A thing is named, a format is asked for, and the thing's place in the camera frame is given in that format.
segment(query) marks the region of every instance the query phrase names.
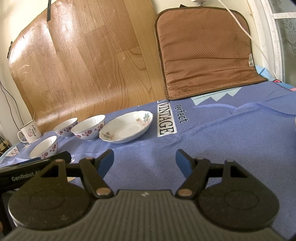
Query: plate with blue flower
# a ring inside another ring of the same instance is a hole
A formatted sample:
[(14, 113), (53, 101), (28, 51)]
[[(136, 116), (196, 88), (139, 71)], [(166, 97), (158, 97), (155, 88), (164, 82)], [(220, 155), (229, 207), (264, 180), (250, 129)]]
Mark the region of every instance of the plate with blue flower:
[(150, 111), (140, 110), (126, 113), (109, 121), (100, 130), (99, 137), (103, 141), (125, 143), (143, 135), (153, 120)]

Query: polka dot fabric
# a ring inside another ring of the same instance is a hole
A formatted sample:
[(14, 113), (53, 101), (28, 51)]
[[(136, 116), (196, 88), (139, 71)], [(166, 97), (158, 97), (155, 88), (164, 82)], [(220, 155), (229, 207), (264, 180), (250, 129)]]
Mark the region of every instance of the polka dot fabric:
[(165, 10), (156, 19), (156, 36), (168, 99), (266, 81), (249, 67), (250, 39), (223, 8)]

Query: blue flower decoration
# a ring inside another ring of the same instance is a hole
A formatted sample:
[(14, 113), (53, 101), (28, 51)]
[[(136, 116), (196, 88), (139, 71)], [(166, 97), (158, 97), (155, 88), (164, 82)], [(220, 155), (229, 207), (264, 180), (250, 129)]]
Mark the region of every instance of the blue flower decoration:
[(147, 122), (149, 120), (149, 114), (145, 114), (144, 121)]

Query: brown mat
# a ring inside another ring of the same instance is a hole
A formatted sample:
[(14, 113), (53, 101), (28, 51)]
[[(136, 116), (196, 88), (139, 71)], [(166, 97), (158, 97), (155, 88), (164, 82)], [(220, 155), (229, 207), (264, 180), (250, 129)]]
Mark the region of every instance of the brown mat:
[(57, 0), (11, 47), (13, 80), (41, 131), (165, 98), (150, 0)]
[[(243, 28), (245, 18), (233, 11)], [(180, 99), (266, 81), (255, 69), (251, 40), (224, 8), (162, 11), (155, 34), (168, 99)]]

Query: mug handle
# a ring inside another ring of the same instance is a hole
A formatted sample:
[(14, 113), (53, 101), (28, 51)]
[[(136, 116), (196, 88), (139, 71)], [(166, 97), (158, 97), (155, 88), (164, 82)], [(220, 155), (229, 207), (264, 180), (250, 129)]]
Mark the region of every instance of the mug handle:
[(27, 143), (27, 142), (28, 142), (27, 140), (26, 140), (26, 141), (22, 141), (22, 139), (20, 139), (20, 137), (19, 137), (19, 135), (18, 135), (20, 132), (22, 132), (22, 131), (19, 131), (19, 132), (17, 133), (17, 137), (19, 138), (19, 140), (20, 140), (22, 143)]

